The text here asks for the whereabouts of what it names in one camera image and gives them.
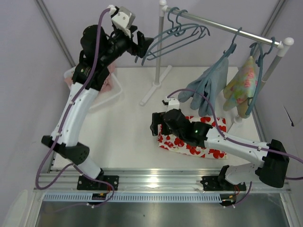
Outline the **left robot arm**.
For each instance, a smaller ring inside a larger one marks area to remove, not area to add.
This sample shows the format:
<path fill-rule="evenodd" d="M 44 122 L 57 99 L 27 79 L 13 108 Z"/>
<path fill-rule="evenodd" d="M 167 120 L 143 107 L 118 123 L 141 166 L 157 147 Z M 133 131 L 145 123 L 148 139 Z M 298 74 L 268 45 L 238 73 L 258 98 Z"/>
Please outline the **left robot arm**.
<path fill-rule="evenodd" d="M 131 26 L 130 31 L 136 32 L 136 43 L 133 35 L 126 35 L 118 28 L 114 28 L 110 35 L 98 25 L 84 29 L 80 40 L 82 50 L 72 76 L 70 96 L 55 130 L 51 135 L 42 137 L 42 144 L 69 160 L 81 173 L 92 179 L 101 179 L 103 173 L 89 157 L 89 147 L 79 142 L 88 110 L 110 74 L 108 66 L 125 52 L 144 57 L 154 41 L 137 31 L 136 26 Z"/>

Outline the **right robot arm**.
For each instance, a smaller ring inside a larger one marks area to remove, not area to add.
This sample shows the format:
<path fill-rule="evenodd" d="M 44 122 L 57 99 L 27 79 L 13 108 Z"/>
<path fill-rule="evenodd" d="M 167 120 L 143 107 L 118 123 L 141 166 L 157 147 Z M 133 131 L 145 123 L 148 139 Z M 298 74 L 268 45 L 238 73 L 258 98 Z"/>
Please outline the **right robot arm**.
<path fill-rule="evenodd" d="M 266 143 L 232 136 L 210 124 L 191 122 L 179 109 L 153 113 L 150 130 L 153 136 L 174 135 L 193 148 L 224 151 L 247 160 L 247 164 L 221 168 L 218 181 L 222 186 L 255 180 L 274 188 L 284 186 L 289 158 L 278 140 Z"/>

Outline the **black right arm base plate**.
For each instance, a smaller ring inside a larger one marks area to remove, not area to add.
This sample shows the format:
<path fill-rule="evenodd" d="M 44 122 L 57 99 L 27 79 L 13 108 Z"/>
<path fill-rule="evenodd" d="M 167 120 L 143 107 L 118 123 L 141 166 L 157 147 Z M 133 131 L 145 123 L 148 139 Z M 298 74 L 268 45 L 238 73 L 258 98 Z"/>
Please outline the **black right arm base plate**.
<path fill-rule="evenodd" d="M 247 187 L 245 183 L 240 184 L 232 184 L 223 177 L 220 177 L 218 175 L 207 175 L 203 176 L 200 183 L 203 186 L 204 191 L 246 191 Z"/>

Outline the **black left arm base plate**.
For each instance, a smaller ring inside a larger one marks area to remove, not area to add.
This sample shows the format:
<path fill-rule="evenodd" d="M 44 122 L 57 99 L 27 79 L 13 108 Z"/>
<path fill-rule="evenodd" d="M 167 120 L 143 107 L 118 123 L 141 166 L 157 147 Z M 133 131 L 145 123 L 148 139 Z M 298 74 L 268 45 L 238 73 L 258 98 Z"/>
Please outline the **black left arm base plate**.
<path fill-rule="evenodd" d="M 114 190 L 118 190 L 119 176 L 118 175 L 104 175 L 102 181 L 113 186 Z M 87 177 L 80 175 L 78 178 L 77 190 L 80 191 L 108 191 L 112 190 L 106 183 L 96 182 Z"/>

